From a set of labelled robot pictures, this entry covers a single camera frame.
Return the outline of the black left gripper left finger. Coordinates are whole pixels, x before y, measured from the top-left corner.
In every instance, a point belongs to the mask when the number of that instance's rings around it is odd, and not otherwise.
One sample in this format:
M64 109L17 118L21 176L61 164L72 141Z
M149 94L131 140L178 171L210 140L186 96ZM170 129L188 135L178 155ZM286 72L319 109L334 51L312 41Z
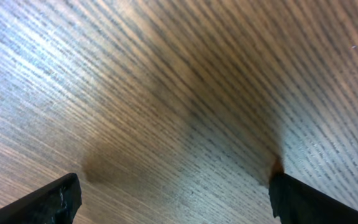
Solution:
M0 224L72 224L82 205L78 176L69 173L0 209Z

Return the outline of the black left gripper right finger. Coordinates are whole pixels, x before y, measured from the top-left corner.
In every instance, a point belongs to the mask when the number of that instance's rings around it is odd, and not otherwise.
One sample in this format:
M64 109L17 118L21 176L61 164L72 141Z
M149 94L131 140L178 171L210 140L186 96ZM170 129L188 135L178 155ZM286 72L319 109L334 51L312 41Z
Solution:
M287 175L269 182L273 216L284 224L358 224L358 211Z

